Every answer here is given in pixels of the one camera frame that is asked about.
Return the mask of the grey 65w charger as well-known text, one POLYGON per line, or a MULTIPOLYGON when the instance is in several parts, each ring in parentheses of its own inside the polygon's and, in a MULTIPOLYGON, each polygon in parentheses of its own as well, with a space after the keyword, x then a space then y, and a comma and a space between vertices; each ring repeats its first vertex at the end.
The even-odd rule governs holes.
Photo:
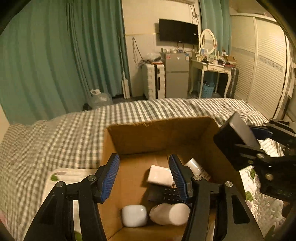
POLYGON ((213 139, 237 171, 251 165, 260 152, 259 142, 238 113, 232 114, 213 139))

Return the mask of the white cylindrical bottle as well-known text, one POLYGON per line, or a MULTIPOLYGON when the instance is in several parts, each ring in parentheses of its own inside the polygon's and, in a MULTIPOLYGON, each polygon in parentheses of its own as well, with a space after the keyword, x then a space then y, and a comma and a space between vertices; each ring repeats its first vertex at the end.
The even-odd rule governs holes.
POLYGON ((158 225, 181 226, 187 223, 190 214, 189 207, 184 203, 162 203, 150 210, 150 219, 158 225))

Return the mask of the white red tube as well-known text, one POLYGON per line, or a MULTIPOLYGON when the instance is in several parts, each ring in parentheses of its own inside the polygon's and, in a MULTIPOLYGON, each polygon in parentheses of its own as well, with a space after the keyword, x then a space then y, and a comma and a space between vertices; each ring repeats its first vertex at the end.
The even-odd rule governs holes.
POLYGON ((206 172, 206 170, 194 159, 191 158, 185 166, 189 167, 194 175, 200 175, 207 181, 211 179, 211 176, 206 172))

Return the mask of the light blue earbuds case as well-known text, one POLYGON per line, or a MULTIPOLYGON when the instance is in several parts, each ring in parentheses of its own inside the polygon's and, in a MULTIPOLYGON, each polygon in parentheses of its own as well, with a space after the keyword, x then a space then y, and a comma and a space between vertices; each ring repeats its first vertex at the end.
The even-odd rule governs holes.
POLYGON ((147 209, 143 205, 128 205, 121 211, 125 227, 141 227, 147 224, 147 209))

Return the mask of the white square charger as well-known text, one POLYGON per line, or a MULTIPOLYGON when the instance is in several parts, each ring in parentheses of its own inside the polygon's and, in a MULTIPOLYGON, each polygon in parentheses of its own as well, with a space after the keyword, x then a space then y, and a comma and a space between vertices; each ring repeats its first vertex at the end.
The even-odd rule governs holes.
POLYGON ((147 183, 171 187, 173 186, 173 176, 169 168, 151 165, 147 183))

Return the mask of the grey checkered blanket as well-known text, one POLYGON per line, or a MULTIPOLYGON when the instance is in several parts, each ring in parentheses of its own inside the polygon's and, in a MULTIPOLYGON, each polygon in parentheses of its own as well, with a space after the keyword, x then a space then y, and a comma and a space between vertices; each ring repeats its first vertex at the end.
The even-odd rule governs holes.
POLYGON ((169 98, 12 124, 1 142, 1 218, 12 237, 22 240, 41 206, 48 174, 60 168, 98 168, 103 131, 109 125, 196 116, 210 116, 221 125, 235 112, 251 125, 267 122, 242 100, 169 98))

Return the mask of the black remote control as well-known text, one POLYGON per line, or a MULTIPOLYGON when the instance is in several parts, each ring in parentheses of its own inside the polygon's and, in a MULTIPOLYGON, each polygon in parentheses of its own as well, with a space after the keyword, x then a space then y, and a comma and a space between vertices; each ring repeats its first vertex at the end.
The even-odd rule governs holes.
POLYGON ((152 185, 148 192, 148 201, 155 203, 184 203, 180 198, 179 193, 174 187, 166 187, 161 185, 152 185))

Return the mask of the blue plastic basket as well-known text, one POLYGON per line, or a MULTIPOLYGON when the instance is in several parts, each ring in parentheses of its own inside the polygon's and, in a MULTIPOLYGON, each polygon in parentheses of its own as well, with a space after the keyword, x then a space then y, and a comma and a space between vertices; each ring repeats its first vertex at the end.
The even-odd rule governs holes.
POLYGON ((202 94, 201 98, 211 98, 213 91, 215 88, 215 84, 213 81, 204 81, 203 87, 202 87, 202 94))

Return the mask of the brown cardboard box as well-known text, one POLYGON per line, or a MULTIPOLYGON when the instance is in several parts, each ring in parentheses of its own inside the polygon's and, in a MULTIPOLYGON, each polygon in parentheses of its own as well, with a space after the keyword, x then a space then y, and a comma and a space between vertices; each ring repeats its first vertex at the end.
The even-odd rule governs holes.
POLYGON ((180 240, 183 226, 156 225, 124 227, 121 210, 127 205, 153 203, 147 199, 147 178, 151 165, 168 167, 171 154, 182 163, 195 159, 214 183, 231 181, 241 194, 245 190, 237 172, 213 141, 219 128, 210 117, 173 118, 145 123, 111 125, 104 131, 101 164, 111 154, 119 155, 120 166, 110 197, 99 205, 99 213, 108 240, 180 240))

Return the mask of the grey small refrigerator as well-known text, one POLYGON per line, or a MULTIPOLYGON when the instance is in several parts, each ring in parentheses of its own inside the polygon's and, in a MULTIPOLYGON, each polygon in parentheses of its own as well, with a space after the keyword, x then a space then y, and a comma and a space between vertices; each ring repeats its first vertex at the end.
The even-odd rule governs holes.
POLYGON ((189 55, 162 53, 166 76, 166 98, 187 98, 189 85, 189 55))

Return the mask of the clear water jug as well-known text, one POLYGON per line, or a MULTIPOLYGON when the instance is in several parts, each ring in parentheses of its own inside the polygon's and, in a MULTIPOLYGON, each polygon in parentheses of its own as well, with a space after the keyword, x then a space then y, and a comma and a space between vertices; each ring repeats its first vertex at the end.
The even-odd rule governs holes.
POLYGON ((113 104, 112 97, 108 93, 101 92, 99 89, 92 89, 90 93, 91 99, 89 105, 93 109, 113 104))

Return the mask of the white suitcase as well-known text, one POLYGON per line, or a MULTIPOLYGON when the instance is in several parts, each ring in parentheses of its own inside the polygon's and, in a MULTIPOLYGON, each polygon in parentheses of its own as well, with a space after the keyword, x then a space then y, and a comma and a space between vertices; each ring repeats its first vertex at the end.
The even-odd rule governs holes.
POLYGON ((147 100, 166 97, 165 66, 162 61, 144 64, 142 66, 142 80, 147 100))

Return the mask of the white flat mop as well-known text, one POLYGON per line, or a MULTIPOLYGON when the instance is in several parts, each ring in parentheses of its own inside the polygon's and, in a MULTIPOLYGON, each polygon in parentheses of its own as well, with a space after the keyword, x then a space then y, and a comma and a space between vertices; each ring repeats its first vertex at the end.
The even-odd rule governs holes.
POLYGON ((125 67, 123 64, 120 36, 118 36, 118 43, 119 43, 120 64, 121 64, 121 73, 122 73, 121 74, 122 75, 121 85, 122 85, 122 90, 123 90, 123 96, 124 96, 124 99, 130 99, 130 89, 129 89, 129 85, 128 85, 128 80, 126 79, 126 75, 125 75, 125 67))

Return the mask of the large green curtain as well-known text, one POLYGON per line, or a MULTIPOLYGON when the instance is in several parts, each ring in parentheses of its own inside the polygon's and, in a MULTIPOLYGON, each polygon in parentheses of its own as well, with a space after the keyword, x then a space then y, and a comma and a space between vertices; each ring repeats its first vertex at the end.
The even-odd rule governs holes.
POLYGON ((121 1, 1 1, 1 107, 30 125, 81 111, 129 76, 121 1))

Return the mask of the black wall television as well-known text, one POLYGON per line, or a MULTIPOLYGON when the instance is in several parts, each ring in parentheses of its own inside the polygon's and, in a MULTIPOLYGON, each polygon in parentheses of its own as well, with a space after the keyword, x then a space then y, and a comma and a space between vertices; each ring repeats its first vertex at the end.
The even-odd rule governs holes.
POLYGON ((197 45, 198 26, 187 22, 159 19, 159 40, 197 45))

